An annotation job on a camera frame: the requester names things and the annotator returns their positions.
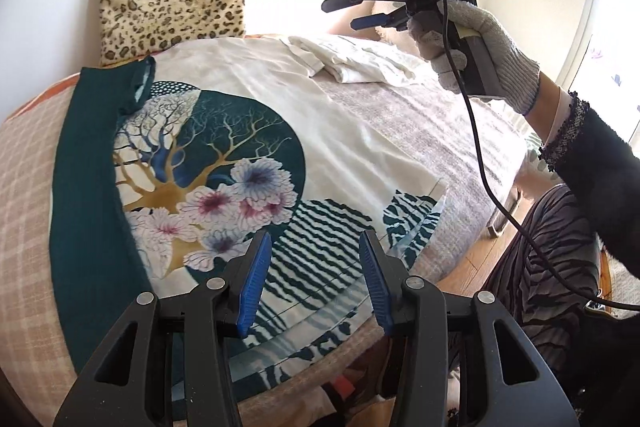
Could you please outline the right forearm black sleeve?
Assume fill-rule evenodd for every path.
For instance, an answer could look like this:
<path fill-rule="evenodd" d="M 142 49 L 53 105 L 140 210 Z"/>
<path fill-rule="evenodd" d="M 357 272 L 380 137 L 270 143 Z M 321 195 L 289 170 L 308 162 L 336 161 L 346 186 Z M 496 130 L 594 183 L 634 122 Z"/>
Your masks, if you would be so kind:
<path fill-rule="evenodd" d="M 525 115 L 544 143 L 541 157 L 584 210 L 608 252 L 639 275 L 639 159 L 576 93 L 546 75 Z"/>

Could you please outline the right hand white glove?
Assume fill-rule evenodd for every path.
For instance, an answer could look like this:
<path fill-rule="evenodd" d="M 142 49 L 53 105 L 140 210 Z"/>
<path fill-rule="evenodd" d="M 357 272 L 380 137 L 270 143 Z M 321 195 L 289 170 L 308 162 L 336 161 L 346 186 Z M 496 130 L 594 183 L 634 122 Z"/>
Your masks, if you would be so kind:
<path fill-rule="evenodd" d="M 491 12 L 465 1 L 439 1 L 435 11 L 411 17 L 408 31 L 444 89 L 459 93 L 462 80 L 469 96 L 505 101 L 521 115 L 533 108 L 540 67 Z"/>

